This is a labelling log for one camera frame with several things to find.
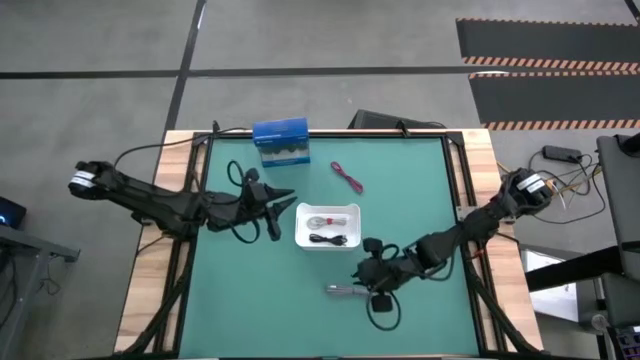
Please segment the black device with blue light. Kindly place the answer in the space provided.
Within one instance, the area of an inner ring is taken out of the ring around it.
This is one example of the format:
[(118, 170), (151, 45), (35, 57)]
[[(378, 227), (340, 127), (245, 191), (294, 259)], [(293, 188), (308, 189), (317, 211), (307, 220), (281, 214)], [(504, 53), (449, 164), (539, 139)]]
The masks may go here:
[(25, 219), (27, 209), (0, 196), (0, 226), (19, 229)]

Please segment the black table frame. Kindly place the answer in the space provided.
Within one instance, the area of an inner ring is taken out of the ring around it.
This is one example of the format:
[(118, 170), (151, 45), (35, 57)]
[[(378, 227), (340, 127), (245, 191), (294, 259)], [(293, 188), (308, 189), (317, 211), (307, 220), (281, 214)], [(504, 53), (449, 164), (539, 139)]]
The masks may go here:
[[(321, 131), (305, 165), (266, 168), (262, 179), (291, 188), (298, 202), (356, 204), (364, 235), (408, 244), (448, 228), (458, 194), (452, 150), (460, 130)], [(347, 355), (474, 355), (493, 347), (484, 305), (470, 296), (463, 267), (438, 281), (415, 280), (398, 294), (400, 326), (377, 330), (357, 297), (331, 296), (328, 283), (351, 282), (361, 249), (306, 251), (294, 240), (295, 212), (272, 241), (243, 226), (201, 230), (187, 244), (194, 261), (188, 293), (171, 311), (165, 350), (186, 358)]]

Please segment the yellow power plug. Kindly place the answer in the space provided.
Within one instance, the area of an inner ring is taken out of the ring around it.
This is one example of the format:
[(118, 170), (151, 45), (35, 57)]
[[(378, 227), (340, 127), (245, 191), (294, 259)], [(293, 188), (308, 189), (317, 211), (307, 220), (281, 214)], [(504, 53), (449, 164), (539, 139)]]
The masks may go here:
[(562, 186), (556, 180), (547, 179), (545, 183), (555, 196), (563, 196), (566, 192), (573, 191), (572, 186)]

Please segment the blue cardboard box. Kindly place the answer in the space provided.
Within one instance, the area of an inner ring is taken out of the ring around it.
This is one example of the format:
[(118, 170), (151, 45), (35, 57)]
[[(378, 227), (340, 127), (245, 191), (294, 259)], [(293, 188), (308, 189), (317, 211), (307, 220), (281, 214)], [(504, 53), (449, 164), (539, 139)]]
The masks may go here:
[(257, 122), (252, 128), (252, 140), (265, 168), (309, 163), (309, 139), (305, 117)]

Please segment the white paper sheet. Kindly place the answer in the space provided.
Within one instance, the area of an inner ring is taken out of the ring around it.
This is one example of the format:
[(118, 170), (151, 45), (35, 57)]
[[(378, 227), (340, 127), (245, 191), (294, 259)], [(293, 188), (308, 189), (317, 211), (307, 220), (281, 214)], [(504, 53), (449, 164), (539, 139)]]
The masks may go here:
[[(521, 259), (526, 272), (563, 262), (561, 258), (529, 249), (521, 252)], [(575, 323), (579, 321), (576, 283), (530, 291), (530, 297), (536, 313)]]

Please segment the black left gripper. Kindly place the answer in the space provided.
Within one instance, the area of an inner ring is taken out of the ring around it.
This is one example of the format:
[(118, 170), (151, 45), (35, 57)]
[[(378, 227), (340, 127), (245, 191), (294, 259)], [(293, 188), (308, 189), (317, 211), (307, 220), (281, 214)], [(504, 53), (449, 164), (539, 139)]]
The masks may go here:
[(274, 189), (260, 182), (246, 182), (242, 190), (243, 222), (248, 223), (264, 219), (267, 224), (271, 224), (271, 218), (278, 218), (289, 206), (296, 202), (297, 198), (291, 197), (274, 202), (269, 210), (267, 207), (268, 202), (293, 193), (293, 189)]

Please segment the black power adapter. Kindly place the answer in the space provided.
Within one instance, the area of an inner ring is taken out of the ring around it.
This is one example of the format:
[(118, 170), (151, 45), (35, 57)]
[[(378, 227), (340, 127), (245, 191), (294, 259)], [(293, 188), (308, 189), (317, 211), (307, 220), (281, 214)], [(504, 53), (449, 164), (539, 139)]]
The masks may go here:
[(542, 147), (542, 156), (547, 160), (578, 164), (583, 154), (577, 149), (545, 145)]

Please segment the white plastic bin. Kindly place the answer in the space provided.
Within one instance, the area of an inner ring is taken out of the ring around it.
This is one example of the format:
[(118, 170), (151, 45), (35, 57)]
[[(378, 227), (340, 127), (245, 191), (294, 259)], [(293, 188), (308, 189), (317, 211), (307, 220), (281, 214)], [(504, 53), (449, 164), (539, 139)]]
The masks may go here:
[(295, 242), (308, 251), (356, 249), (361, 242), (359, 206), (300, 203), (296, 208)]

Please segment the grey side desk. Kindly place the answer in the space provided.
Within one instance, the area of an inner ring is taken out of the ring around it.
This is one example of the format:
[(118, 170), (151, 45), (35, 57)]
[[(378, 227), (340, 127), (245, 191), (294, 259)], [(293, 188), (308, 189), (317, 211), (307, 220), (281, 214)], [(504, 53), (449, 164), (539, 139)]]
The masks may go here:
[(76, 262), (80, 250), (8, 226), (0, 226), (0, 251), (2, 250), (6, 250), (6, 253), (0, 255), (0, 272), (8, 270), (12, 274), (13, 264), (16, 264), (17, 270), (14, 281), (13, 276), (9, 276), (11, 296), (5, 312), (1, 310), (3, 300), (0, 298), (0, 358), (8, 359), (24, 329), (49, 261), (61, 258), (68, 263)]

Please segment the wooden table board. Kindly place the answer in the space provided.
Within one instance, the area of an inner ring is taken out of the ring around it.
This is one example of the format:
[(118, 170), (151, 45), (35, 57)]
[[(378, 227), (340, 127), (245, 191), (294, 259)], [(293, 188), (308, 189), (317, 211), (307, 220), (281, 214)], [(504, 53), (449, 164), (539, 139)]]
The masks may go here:
[[(458, 194), (462, 203), (485, 203), (498, 190), (499, 166), (496, 163), (490, 133), (486, 129), (461, 129), (465, 147), (453, 149)], [(154, 182), (170, 190), (180, 189), (186, 175), (194, 170), (203, 174), (204, 148), (192, 144), (197, 130), (167, 131), (160, 150)], [(487, 245), (483, 261), (492, 275), (495, 298), (514, 326), (536, 348), (543, 347), (520, 260), (519, 246), (509, 237), (513, 227), (503, 225), (500, 234)], [(174, 244), (163, 238), (154, 225), (145, 226), (140, 235), (140, 246), (146, 246), (135, 258), (128, 293), (113, 350), (120, 352), (133, 344), (151, 321), (163, 299), (165, 288), (181, 274), (187, 258), (188, 245)]]

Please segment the grey cart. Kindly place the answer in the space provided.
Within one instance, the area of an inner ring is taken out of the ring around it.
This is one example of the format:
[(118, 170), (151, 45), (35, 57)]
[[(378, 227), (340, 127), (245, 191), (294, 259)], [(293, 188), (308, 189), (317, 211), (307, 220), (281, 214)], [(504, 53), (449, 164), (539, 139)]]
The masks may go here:
[(640, 326), (640, 133), (596, 140), (621, 263), (603, 283), (609, 322)]

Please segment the black hazard-striped floor mat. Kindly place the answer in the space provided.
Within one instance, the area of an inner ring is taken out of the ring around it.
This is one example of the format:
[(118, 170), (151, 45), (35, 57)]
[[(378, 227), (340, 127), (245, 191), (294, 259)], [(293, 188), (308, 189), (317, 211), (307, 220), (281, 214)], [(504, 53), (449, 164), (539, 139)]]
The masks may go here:
[(584, 22), (458, 18), (467, 64), (640, 71), (640, 26)]
[(472, 74), (481, 125), (493, 131), (640, 129), (640, 73)]

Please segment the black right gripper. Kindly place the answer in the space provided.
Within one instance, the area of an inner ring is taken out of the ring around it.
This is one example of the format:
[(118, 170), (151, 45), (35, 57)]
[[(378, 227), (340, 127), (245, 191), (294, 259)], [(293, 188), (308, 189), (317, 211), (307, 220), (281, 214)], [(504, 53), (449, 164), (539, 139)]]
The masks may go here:
[(413, 252), (389, 259), (383, 259), (380, 252), (370, 252), (368, 258), (358, 263), (352, 275), (355, 285), (365, 287), (368, 298), (382, 292), (394, 292), (420, 276), (421, 263)]

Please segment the black monitor behind table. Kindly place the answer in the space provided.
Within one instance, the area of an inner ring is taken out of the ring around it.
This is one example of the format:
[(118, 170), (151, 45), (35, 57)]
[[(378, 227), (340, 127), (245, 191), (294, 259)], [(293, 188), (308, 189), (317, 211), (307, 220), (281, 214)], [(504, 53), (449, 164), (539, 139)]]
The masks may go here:
[(410, 129), (445, 129), (446, 126), (434, 121), (421, 122), (394, 115), (359, 109), (348, 129), (396, 129), (401, 126)]

